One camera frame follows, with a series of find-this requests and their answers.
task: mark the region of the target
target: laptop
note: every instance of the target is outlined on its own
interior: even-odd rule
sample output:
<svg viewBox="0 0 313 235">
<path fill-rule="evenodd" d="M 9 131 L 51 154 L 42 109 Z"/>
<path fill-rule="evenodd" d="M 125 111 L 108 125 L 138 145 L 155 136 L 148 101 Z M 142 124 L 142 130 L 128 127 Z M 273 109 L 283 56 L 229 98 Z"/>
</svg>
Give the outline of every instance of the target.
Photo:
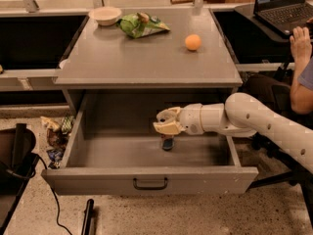
<svg viewBox="0 0 313 235">
<path fill-rule="evenodd" d="M 313 6 L 306 0 L 255 0 L 253 13 L 283 37 L 290 37 L 295 27 L 310 26 L 307 20 L 313 18 Z"/>
</svg>

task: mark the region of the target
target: orange fruit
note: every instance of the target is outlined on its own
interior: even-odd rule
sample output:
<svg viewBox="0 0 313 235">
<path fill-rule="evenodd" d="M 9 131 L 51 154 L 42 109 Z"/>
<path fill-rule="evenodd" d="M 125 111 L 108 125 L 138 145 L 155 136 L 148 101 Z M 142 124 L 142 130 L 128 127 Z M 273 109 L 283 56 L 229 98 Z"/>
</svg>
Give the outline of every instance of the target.
<svg viewBox="0 0 313 235">
<path fill-rule="evenodd" d="M 190 51 L 197 51 L 201 46 L 201 38 L 196 34 L 191 34 L 185 38 L 185 45 Z"/>
</svg>

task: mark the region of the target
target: drawer handle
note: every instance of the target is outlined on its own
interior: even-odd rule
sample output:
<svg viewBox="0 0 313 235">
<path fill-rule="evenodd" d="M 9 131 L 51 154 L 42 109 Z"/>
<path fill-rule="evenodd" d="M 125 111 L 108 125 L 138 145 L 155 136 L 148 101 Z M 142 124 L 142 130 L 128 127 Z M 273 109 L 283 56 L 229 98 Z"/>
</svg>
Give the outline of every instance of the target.
<svg viewBox="0 0 313 235">
<path fill-rule="evenodd" d="M 164 178 L 164 184 L 162 186 L 157 186 L 157 187 L 154 187 L 154 186 L 151 186 L 151 187 L 138 186 L 137 181 L 138 181 L 137 178 L 134 178 L 133 185 L 134 185 L 135 189 L 139 190 L 139 191 L 160 191 L 160 190 L 164 190 L 167 187 L 167 178 L 166 177 Z"/>
</svg>

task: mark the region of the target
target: floor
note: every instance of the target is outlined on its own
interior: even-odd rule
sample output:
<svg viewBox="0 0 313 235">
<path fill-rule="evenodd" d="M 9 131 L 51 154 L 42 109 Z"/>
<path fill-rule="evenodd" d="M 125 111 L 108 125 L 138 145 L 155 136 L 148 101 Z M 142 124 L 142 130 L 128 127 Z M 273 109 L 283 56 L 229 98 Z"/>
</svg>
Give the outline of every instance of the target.
<svg viewBox="0 0 313 235">
<path fill-rule="evenodd" d="M 49 162 L 46 129 L 40 117 L 61 122 L 67 106 L 0 107 L 0 128 L 27 123 L 37 139 L 35 153 Z M 259 178 L 286 171 L 264 150 L 255 152 L 249 140 L 236 139 L 242 165 L 254 165 Z M 57 225 L 57 206 L 37 165 L 11 219 L 5 235 L 67 234 Z M 175 195 L 151 197 L 59 196 L 60 223 L 72 234 L 81 234 L 84 210 L 95 201 L 97 235 L 308 235 L 313 234 L 301 189 L 281 183 L 251 189 L 242 195 Z"/>
</svg>

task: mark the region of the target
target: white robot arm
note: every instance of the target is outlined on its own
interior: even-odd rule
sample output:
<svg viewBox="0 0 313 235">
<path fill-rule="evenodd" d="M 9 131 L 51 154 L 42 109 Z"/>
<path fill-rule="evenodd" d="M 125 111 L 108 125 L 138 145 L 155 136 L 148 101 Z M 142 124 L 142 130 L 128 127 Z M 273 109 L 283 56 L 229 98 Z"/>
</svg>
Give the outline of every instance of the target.
<svg viewBox="0 0 313 235">
<path fill-rule="evenodd" d="M 249 137 L 256 132 L 268 137 L 313 173 L 313 130 L 282 117 L 245 93 L 232 94 L 224 104 L 193 104 L 160 112 L 155 130 L 165 135 L 217 132 Z"/>
</svg>

